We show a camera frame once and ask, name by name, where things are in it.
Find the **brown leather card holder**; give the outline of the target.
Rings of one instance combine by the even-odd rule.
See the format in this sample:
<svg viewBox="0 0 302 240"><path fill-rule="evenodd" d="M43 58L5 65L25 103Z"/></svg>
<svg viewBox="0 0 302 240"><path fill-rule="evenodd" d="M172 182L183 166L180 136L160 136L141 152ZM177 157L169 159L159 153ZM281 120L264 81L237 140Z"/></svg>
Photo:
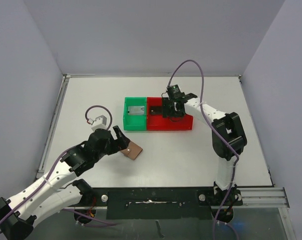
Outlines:
<svg viewBox="0 0 302 240"><path fill-rule="evenodd" d="M129 159L135 160L142 151L143 149L140 146L133 141L130 141L128 147L124 150L121 150L121 153Z"/></svg>

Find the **green plastic bin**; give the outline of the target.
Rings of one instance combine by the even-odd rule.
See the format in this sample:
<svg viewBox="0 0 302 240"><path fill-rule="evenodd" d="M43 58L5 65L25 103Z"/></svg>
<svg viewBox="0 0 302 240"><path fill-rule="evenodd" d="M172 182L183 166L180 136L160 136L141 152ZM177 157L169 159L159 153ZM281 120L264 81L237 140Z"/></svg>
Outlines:
<svg viewBox="0 0 302 240"><path fill-rule="evenodd" d="M125 97L123 127L126 131L146 131L146 97Z"/></svg>

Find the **red plastic double bin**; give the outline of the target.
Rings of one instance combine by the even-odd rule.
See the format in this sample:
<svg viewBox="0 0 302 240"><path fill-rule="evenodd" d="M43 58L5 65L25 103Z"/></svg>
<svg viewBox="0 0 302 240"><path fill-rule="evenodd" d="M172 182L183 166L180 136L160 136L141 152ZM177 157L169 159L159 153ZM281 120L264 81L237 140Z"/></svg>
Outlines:
<svg viewBox="0 0 302 240"><path fill-rule="evenodd" d="M162 115L150 115L151 106L162 106L162 99L147 97L146 129L148 131L190 131L193 129L192 116L164 118Z"/></svg>

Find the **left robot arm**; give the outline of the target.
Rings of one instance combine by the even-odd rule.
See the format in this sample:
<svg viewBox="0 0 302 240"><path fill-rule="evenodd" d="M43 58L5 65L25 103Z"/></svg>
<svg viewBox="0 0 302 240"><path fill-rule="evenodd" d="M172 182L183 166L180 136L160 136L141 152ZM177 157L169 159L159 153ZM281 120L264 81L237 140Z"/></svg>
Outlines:
<svg viewBox="0 0 302 240"><path fill-rule="evenodd" d="M24 240L41 219L77 204L84 189L60 191L104 156L125 150L130 143L120 128L113 127L115 137L107 129L96 129L86 141L63 151L51 169L23 191L5 199L0 197L0 235L9 240Z"/></svg>

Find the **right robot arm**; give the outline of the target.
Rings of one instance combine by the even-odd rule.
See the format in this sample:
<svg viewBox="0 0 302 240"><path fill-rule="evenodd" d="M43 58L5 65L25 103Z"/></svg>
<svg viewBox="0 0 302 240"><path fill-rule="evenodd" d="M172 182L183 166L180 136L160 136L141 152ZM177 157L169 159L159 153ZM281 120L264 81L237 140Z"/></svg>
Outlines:
<svg viewBox="0 0 302 240"><path fill-rule="evenodd" d="M162 114L166 118L184 118L190 115L211 129L212 147L218 156L218 170L214 193L221 194L226 202L235 187L236 165L247 145L247 138L239 115L225 113L204 103L195 94L162 97Z"/></svg>

